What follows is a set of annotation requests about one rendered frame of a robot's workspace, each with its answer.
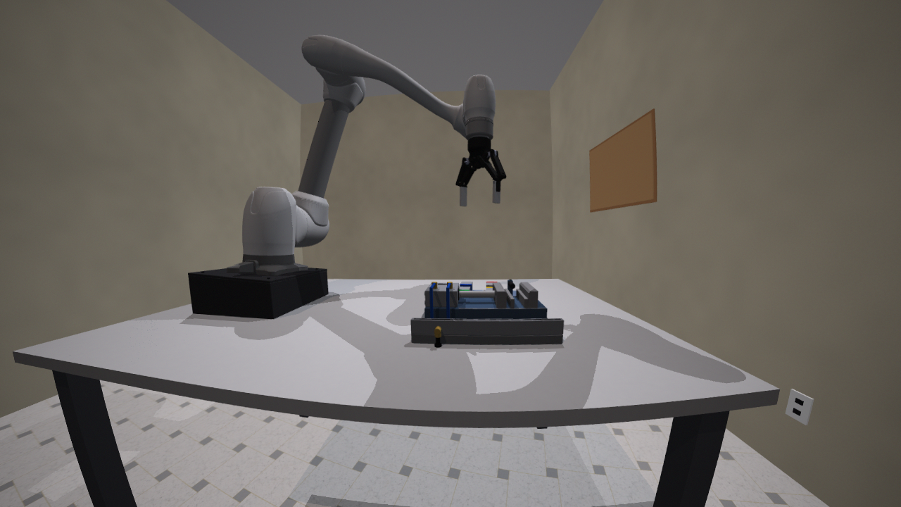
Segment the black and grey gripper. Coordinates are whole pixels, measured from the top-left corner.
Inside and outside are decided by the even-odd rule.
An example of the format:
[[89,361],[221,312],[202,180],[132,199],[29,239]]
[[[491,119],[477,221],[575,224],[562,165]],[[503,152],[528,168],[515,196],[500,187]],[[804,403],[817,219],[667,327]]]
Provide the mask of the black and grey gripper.
[[[469,158],[462,158],[459,177],[455,183],[455,185],[460,187],[460,206],[467,206],[467,184],[469,184],[473,173],[481,168],[485,168],[495,180],[493,182],[493,203],[500,204],[500,182],[506,178],[506,175],[500,163],[498,151],[491,148],[491,140],[489,138],[475,136],[469,140],[469,153]],[[489,163],[490,156],[493,166]]]

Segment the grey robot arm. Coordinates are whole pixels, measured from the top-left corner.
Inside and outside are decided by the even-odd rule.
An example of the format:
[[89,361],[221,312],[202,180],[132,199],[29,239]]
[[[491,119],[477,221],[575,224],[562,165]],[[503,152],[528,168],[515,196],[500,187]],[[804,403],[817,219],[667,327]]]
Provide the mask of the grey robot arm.
[[277,276],[307,270],[305,264],[295,263],[295,246],[320,243],[329,231],[329,204],[324,196],[348,114],[365,97],[364,77],[395,87],[447,120],[459,134],[466,134],[467,140],[475,136],[493,139],[496,95],[490,77],[470,77],[463,104],[452,106],[399,68],[344,39],[313,35],[303,41],[301,49],[305,60],[324,78],[325,101],[301,183],[292,194],[283,187],[256,187],[251,192],[242,223],[244,262],[227,267],[228,273]]

